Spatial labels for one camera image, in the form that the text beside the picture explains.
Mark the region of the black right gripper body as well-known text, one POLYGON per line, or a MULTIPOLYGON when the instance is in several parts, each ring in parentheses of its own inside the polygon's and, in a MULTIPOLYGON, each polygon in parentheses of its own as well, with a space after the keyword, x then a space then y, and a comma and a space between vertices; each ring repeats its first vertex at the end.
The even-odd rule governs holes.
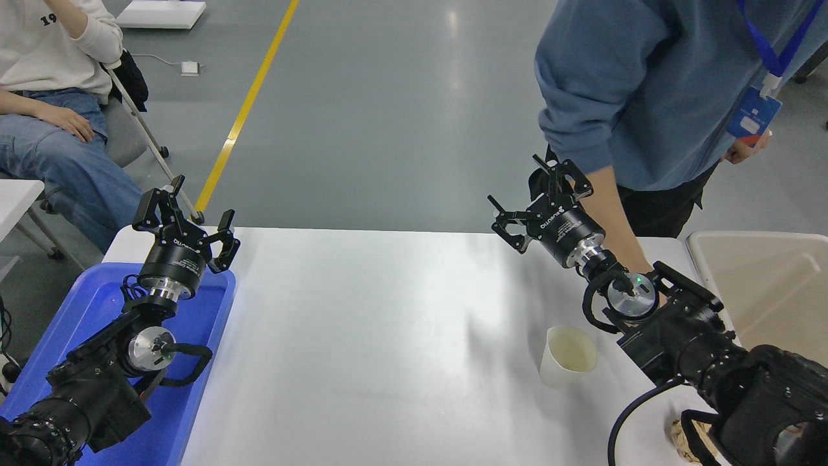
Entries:
POLYGON ((573 268, 591 245, 603 244, 605 231, 574 201, 550 204, 538 197, 527 207, 527 235, 540 241, 564 268, 573 268))

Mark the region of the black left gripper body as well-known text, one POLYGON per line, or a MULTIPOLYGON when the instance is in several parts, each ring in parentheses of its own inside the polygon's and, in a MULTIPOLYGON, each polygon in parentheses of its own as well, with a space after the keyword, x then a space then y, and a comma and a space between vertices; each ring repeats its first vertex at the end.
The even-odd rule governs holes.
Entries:
POLYGON ((207 233, 199 227, 181 233, 175 227, 148 230, 155 239, 147 259, 137 275, 143 289, 158 288, 161 283, 175 282, 185 290, 201 284, 207 257, 198 245, 207 233))

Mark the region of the person's left hand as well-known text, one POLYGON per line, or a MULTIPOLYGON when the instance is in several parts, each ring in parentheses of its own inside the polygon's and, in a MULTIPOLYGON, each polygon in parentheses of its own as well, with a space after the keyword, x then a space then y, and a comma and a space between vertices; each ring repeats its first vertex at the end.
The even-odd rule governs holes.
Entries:
POLYGON ((742 140, 735 140, 727 149, 724 156, 722 156, 721 160, 732 164, 745 162, 745 160, 749 159, 749 157, 753 157, 759 151, 762 151, 764 148, 768 147, 772 136, 774 136, 774 132, 769 129, 766 130, 766 132, 760 136, 753 146, 745 144, 742 140))

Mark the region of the person's right hand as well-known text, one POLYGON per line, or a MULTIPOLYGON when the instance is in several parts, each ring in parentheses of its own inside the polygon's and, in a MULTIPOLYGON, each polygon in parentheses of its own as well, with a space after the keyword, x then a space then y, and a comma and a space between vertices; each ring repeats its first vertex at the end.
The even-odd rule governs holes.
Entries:
POLYGON ((623 250, 618 253, 618 260, 630 272, 647 274, 654 270, 653 264, 648 262, 648 258, 641 249, 623 250))
POLYGON ((88 119, 69 108, 45 104, 36 111, 35 117, 65 130, 81 142, 91 142, 94 139, 94 130, 88 119))

